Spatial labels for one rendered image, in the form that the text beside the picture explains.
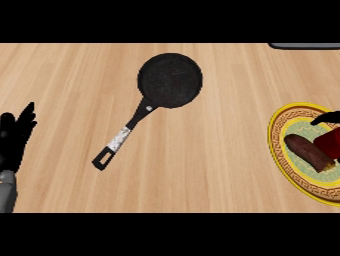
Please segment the dark grey appliance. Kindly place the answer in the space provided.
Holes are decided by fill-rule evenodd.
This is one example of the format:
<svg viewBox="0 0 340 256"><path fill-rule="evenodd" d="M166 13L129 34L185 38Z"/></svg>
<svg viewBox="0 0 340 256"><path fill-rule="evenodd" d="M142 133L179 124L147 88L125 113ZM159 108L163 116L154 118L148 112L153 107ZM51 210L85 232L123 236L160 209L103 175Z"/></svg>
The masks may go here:
<svg viewBox="0 0 340 256"><path fill-rule="evenodd" d="M268 43L283 50L340 50L340 43Z"/></svg>

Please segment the black frying pan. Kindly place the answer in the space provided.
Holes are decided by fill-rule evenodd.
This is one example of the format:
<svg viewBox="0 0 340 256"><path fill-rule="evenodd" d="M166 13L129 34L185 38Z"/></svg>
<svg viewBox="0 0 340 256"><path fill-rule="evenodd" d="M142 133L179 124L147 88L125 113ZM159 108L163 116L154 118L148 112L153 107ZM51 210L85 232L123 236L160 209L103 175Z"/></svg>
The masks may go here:
<svg viewBox="0 0 340 256"><path fill-rule="evenodd" d="M165 53L144 63L138 73L142 100L131 121L92 161L100 170L107 168L137 124L147 115L159 107L178 108L187 105L199 96L202 88L202 68L188 56Z"/></svg>

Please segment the red can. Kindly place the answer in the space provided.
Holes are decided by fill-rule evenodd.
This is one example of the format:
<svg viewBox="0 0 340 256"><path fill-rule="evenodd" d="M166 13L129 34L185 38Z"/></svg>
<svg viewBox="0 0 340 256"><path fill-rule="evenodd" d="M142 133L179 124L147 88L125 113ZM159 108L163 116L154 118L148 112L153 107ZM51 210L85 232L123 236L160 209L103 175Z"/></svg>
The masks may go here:
<svg viewBox="0 0 340 256"><path fill-rule="evenodd" d="M340 127L321 135L314 144L333 159L340 158Z"/></svg>

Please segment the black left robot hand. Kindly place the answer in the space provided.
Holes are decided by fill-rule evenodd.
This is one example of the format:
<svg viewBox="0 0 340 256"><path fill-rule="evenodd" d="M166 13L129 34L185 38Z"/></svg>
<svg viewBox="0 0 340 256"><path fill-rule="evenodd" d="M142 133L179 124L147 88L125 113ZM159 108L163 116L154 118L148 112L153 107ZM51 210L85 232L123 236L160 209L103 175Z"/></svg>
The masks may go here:
<svg viewBox="0 0 340 256"><path fill-rule="evenodd" d="M11 112L0 115L0 173L5 170L18 172L26 145L36 127L35 103L30 102L20 117Z"/></svg>

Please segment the brown sausage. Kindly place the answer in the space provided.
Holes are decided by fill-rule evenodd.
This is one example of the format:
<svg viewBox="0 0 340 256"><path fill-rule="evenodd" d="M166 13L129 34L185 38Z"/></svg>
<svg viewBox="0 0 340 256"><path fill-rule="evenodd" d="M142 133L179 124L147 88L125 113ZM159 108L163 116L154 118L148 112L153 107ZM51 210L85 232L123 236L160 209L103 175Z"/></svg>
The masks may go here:
<svg viewBox="0 0 340 256"><path fill-rule="evenodd" d="M284 142L290 151L309 163L317 172L327 171L336 167L336 161L305 137L298 134L289 134Z"/></svg>

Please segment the yellow patterned plate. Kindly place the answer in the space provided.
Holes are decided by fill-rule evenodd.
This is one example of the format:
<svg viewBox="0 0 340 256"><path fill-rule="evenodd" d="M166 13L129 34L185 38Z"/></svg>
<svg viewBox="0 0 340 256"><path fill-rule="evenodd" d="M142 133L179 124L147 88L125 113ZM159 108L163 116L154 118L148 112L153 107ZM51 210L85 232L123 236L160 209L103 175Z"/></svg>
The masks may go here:
<svg viewBox="0 0 340 256"><path fill-rule="evenodd" d="M320 202L340 206L340 163L331 169L317 172L311 164L292 152L284 138L290 134L309 141L340 127L334 123L311 125L312 120L330 109L308 102L283 106L269 121L268 144L280 170L296 188Z"/></svg>

